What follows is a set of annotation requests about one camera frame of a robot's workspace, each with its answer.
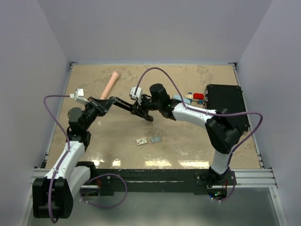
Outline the grey staple box sleeve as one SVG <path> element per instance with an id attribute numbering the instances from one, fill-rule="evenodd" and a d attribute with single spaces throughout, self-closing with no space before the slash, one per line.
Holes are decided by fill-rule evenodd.
<path id="1" fill-rule="evenodd" d="M 140 139 L 137 139 L 137 140 L 136 140 L 136 144 L 137 144 L 137 145 L 144 145 L 144 144 L 146 144 L 146 143 L 148 143 L 146 137 L 143 137 L 143 138 L 140 138 Z"/>

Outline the staple tray with staples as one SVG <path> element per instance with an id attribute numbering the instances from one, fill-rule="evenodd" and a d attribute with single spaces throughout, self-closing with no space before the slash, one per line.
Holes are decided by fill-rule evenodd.
<path id="1" fill-rule="evenodd" d="M 150 141 L 151 141 L 151 143 L 157 143 L 157 142 L 161 142 L 162 138 L 161 138 L 161 136 L 155 136 L 155 137 L 151 137 Z"/>

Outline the black stapler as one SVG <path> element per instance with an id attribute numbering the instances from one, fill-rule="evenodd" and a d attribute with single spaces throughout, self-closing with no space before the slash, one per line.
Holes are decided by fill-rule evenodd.
<path id="1" fill-rule="evenodd" d="M 132 113 L 132 106 L 133 104 L 130 104 L 118 97 L 110 97 L 110 99 L 114 99 L 114 105 L 119 107 L 119 108 L 122 108 L 128 112 L 130 112 L 132 115 L 135 115 L 135 113 Z M 149 114 L 149 110 L 145 110 L 141 107 L 141 111 L 144 112 L 144 113 L 148 113 Z"/>

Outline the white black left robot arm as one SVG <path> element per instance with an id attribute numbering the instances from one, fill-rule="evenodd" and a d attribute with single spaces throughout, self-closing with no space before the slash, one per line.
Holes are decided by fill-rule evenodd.
<path id="1" fill-rule="evenodd" d="M 64 150 L 53 168 L 32 184 L 35 218 L 49 218 L 54 223 L 60 218 L 68 218 L 73 209 L 73 198 L 80 187 L 97 181 L 97 172 L 91 164 L 78 166 L 77 163 L 89 146 L 89 127 L 97 117 L 105 116 L 114 102 L 113 98 L 100 100 L 89 97 L 84 100 L 84 109 L 74 107 L 68 112 L 69 127 L 64 131 Z"/>

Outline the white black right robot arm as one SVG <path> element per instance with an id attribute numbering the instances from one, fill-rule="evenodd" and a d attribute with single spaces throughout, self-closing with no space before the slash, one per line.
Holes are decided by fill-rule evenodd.
<path id="1" fill-rule="evenodd" d="M 140 87 L 131 88 L 129 96 L 135 101 L 132 114 L 153 121 L 149 111 L 159 111 L 167 119 L 205 128 L 215 152 L 213 163 L 202 179 L 215 185 L 224 182 L 229 171 L 230 152 L 242 135 L 235 123 L 226 117 L 217 116 L 215 110 L 202 113 L 200 108 L 185 106 L 181 101 L 170 98 L 160 83 L 152 85 L 150 93 L 151 96 L 147 96 Z"/>

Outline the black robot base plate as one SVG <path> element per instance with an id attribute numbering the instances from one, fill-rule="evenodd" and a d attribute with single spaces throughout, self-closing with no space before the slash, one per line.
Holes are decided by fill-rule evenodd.
<path id="1" fill-rule="evenodd" d="M 228 171 L 222 180 L 207 183 L 202 175 L 209 169 L 95 169 L 84 188 L 98 188 L 100 196 L 115 192 L 193 193 L 210 194 L 235 186 L 234 172 Z"/>

